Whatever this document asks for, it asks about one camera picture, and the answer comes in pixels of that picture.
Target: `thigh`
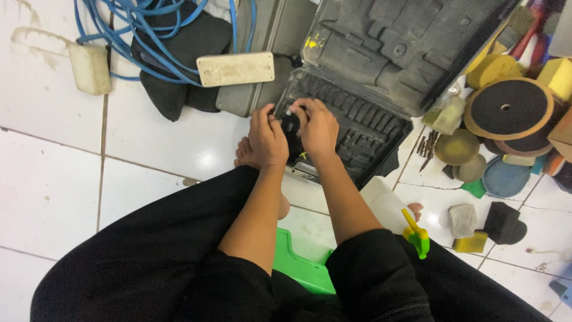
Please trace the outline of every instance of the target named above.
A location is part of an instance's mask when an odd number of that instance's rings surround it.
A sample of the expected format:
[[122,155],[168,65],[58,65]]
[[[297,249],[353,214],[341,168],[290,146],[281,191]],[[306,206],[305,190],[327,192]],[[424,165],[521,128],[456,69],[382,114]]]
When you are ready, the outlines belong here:
[[38,286],[32,321],[170,321],[258,171],[238,167],[121,218],[64,256]]
[[550,321],[501,284],[463,262],[431,240],[420,260],[405,238],[402,244],[421,286],[427,292],[436,321]]

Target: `green plastic stool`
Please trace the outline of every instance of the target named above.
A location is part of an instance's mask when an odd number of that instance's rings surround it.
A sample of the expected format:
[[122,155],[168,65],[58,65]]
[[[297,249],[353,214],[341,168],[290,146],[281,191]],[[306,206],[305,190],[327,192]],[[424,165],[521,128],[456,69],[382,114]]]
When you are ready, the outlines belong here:
[[290,276],[308,291],[314,294],[336,294],[332,280],[329,278],[325,261],[332,254],[330,250],[322,264],[307,260],[296,255],[292,250],[290,231],[278,228],[276,232],[276,254],[272,268]]

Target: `forearm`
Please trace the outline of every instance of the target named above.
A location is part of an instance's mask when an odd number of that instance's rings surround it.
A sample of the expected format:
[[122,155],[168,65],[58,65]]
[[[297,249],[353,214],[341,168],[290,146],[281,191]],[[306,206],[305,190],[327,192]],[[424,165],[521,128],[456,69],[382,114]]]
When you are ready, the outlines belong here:
[[318,159],[314,163],[320,175],[338,245],[366,231],[383,228],[337,155]]
[[284,167],[260,170],[250,197],[219,244],[225,254],[251,261],[268,274],[274,260],[283,176]]

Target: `right hand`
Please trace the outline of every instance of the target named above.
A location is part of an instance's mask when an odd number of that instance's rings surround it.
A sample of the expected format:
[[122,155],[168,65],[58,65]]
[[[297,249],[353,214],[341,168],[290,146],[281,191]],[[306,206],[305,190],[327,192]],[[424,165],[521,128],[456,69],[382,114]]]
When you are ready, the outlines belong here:
[[324,103],[319,99],[297,99],[290,111],[300,119],[302,145],[313,160],[336,155],[339,125]]

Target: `black cloth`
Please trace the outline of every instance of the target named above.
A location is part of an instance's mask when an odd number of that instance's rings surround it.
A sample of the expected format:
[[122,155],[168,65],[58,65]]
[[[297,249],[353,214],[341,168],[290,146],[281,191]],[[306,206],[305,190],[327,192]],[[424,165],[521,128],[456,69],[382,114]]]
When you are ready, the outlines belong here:
[[[157,2],[158,0],[155,0],[150,8],[153,8]],[[181,20],[190,16],[196,7],[197,6],[191,1],[184,1],[180,6]],[[145,20],[153,28],[168,27],[176,24],[177,16],[176,13],[151,15],[146,17]],[[159,50],[149,35],[140,30],[136,32],[141,40],[153,49],[153,51],[171,62],[186,77],[200,84],[201,80],[197,74],[188,72],[173,63],[169,57]],[[228,49],[231,39],[232,26],[223,19],[215,18],[203,11],[193,22],[181,27],[174,37],[162,39],[161,42],[180,63],[196,70],[197,58],[225,52]],[[160,67],[161,64],[141,46],[135,37],[133,37],[131,48],[133,57],[145,66],[164,76],[178,78],[168,70]],[[185,105],[203,112],[220,112],[220,110],[216,108],[216,96],[219,92],[218,87],[201,88],[187,84],[169,83],[143,70],[140,72],[139,77],[155,107],[170,121],[179,119],[182,108]]]
[[30,320],[430,320],[421,286],[436,321],[549,321],[433,241],[420,260],[403,237],[386,230],[351,238],[330,256],[339,300],[217,252],[257,177],[241,166],[104,228],[48,272]]

